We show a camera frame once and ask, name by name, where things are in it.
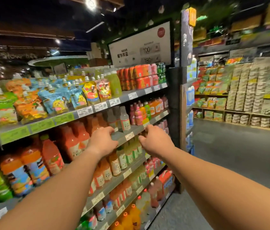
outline floor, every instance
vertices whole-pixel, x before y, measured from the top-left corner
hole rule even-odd
[[[270,188],[270,131],[195,120],[195,155]],[[173,193],[149,230],[212,230],[187,194]]]

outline green shelf label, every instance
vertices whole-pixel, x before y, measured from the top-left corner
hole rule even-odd
[[[13,142],[15,140],[31,135],[27,126],[18,127],[16,129],[3,132],[0,134],[1,144]]]
[[[31,123],[30,128],[33,134],[55,127],[53,119],[45,119],[37,123]]]
[[[74,120],[73,113],[66,113],[63,115],[55,116],[53,117],[54,121],[56,122],[56,125],[60,125],[63,123],[68,123]]]

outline forearm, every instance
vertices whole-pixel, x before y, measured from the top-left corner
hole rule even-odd
[[[25,197],[0,220],[0,229],[75,229],[100,158],[87,149],[63,171]]]
[[[235,229],[270,229],[270,189],[221,166],[173,148],[162,152],[200,210],[214,209]]]

